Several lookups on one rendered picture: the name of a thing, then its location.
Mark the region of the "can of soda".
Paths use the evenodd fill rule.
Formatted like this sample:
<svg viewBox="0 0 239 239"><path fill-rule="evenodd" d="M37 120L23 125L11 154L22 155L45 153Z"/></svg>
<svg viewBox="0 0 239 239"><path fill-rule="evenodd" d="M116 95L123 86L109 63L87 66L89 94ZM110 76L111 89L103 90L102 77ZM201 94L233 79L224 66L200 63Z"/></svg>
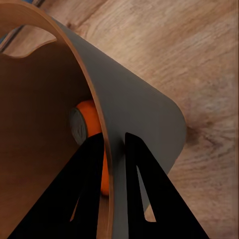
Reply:
<svg viewBox="0 0 239 239"><path fill-rule="evenodd" d="M80 102L70 111L70 126L73 136L78 144L87 138L101 133L101 123L93 99Z"/></svg>
<svg viewBox="0 0 239 239"><path fill-rule="evenodd" d="M106 148L104 149L104 160L103 160L103 171L102 171L102 182L101 182L101 193L100 197L109 196L109 174L108 174L108 163Z"/></svg>

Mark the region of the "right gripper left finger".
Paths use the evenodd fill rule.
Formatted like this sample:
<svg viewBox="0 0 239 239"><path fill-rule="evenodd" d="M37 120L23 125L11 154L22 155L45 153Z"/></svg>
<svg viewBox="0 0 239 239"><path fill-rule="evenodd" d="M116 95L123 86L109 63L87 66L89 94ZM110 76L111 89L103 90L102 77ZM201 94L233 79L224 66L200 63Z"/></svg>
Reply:
<svg viewBox="0 0 239 239"><path fill-rule="evenodd" d="M104 149L87 138L7 239L96 239Z"/></svg>

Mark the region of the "trash can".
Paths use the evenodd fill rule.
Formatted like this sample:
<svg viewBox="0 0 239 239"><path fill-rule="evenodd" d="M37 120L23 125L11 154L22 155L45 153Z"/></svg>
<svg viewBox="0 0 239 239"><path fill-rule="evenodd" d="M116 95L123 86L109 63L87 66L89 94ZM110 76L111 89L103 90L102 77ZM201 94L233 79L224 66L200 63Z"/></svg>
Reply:
<svg viewBox="0 0 239 239"><path fill-rule="evenodd" d="M0 40L22 25L56 38L24 56L0 51L0 239L10 236L82 145L70 111L91 99L109 174L96 239L128 239L125 134L139 136L168 175L186 142L184 115L172 99L40 8L0 0ZM150 201L138 166L137 174L145 212Z"/></svg>

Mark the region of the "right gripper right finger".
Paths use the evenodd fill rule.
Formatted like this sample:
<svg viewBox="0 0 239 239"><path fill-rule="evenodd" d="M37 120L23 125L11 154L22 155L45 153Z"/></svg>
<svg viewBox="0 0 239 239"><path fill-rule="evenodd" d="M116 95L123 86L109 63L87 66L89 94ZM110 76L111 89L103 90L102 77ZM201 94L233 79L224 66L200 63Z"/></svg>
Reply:
<svg viewBox="0 0 239 239"><path fill-rule="evenodd" d="M156 222L144 218L139 168ZM128 239L209 239L144 141L125 134Z"/></svg>

